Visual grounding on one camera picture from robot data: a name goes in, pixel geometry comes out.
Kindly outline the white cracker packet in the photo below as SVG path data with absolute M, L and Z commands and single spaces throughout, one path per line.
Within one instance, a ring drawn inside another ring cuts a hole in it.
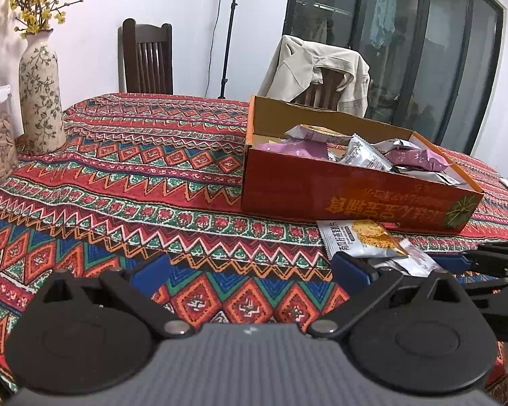
M 329 260 L 337 253 L 355 258 L 407 256 L 386 229 L 373 220 L 322 220 L 316 223 Z

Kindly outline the white grey snack packet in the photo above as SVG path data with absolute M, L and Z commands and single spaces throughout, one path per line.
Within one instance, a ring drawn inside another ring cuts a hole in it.
M 368 264 L 375 269 L 390 268 L 404 275 L 427 278 L 432 271 L 443 271 L 443 268 L 427 253 L 415 247 L 407 238 L 399 245 L 405 250 L 405 257 L 372 258 Z

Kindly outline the silver snack packet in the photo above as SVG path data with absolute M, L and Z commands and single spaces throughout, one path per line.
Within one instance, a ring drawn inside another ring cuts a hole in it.
M 385 156 L 357 134 L 352 135 L 345 154 L 339 159 L 339 164 L 379 172 L 390 172 L 393 169 L 392 163 Z

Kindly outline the purple snack packet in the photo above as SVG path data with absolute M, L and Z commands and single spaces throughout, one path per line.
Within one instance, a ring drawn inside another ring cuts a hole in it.
M 284 142 L 266 142 L 255 146 L 256 150 L 306 159 L 329 159 L 326 143 L 312 140 L 288 139 Z
M 395 166 L 426 172 L 444 172 L 450 166 L 447 159 L 428 149 L 395 148 L 384 156 Z

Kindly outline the orange cracker packet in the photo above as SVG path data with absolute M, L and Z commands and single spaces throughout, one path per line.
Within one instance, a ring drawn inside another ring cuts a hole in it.
M 300 140 L 310 140 L 319 143 L 346 146 L 351 140 L 350 135 L 345 135 L 329 128 L 300 124 L 287 130 L 285 135 Z

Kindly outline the patterned red tablecloth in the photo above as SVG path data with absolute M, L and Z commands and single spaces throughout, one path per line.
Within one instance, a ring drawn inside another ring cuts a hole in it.
M 0 376 L 5 341 L 57 268 L 93 277 L 166 250 L 156 301 L 193 324 L 297 322 L 341 304 L 314 225 L 240 211 L 248 108 L 106 94 L 65 113 L 67 142 L 20 151 L 0 187 Z

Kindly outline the orange cardboard box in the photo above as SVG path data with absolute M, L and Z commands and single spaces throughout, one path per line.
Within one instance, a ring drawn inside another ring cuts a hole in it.
M 330 110 L 254 96 L 249 105 L 241 209 L 280 219 L 372 219 L 404 230 L 458 234 L 484 193 L 472 178 L 450 163 L 458 185 L 410 175 L 352 167 L 329 160 L 271 153 L 259 144 L 277 140 L 297 125 L 314 125 L 370 143 L 402 138 L 441 155 L 421 134 Z

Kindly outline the floral ceramic vase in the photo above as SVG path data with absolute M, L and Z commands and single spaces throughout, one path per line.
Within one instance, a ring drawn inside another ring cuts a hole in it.
M 23 132 L 33 154 L 54 152 L 66 143 L 58 56 L 49 44 L 52 32 L 49 29 L 29 34 L 19 62 Z

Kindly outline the chair with beige jacket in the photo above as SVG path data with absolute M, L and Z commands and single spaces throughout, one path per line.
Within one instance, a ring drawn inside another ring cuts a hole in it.
M 322 82 L 312 83 L 292 100 L 293 104 L 317 109 L 337 111 L 341 92 L 339 85 L 344 81 L 344 74 L 337 71 L 323 69 Z

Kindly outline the studio light on stand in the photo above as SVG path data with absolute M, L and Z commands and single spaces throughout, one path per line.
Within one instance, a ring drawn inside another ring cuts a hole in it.
M 216 34 L 218 30 L 218 25 L 220 19 L 222 17 L 222 9 L 223 9 L 223 1 L 224 0 L 216 0 L 216 6 L 214 10 L 214 22 L 211 27 L 210 33 L 210 41 L 209 41 L 209 50 L 208 50 L 208 61 L 206 67 L 206 81 L 205 81 L 205 97 L 208 97 L 211 89 L 212 82 L 212 71 L 215 63 L 214 51 L 216 44 Z M 219 88 L 217 92 L 217 99 L 225 99 L 226 98 L 226 89 L 228 83 L 228 67 L 229 67 L 229 57 L 231 52 L 231 44 L 233 38 L 233 29 L 236 18 L 236 9 L 238 7 L 237 0 L 229 1 L 229 13 L 227 18 L 227 30 L 226 30 L 226 41 L 225 47 L 223 51 L 223 59 L 222 59 L 222 69 L 221 69 L 221 77 L 219 82 Z

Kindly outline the beige jacket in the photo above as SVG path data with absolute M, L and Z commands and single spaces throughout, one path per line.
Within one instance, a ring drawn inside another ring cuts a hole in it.
M 370 66 L 361 54 L 290 35 L 281 37 L 258 95 L 293 101 L 311 85 L 324 84 L 324 71 L 338 75 L 337 110 L 363 117 L 368 106 Z

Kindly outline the dark wooden chair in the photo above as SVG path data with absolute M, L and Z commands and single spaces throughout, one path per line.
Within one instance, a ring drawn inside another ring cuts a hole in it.
M 128 93 L 173 94 L 172 25 L 122 25 L 125 88 Z

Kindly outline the black framed glass doors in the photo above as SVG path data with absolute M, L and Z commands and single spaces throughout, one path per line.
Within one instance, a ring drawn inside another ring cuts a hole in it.
M 370 68 L 366 115 L 471 153 L 495 81 L 495 0 L 288 0 L 286 34 L 354 49 Z

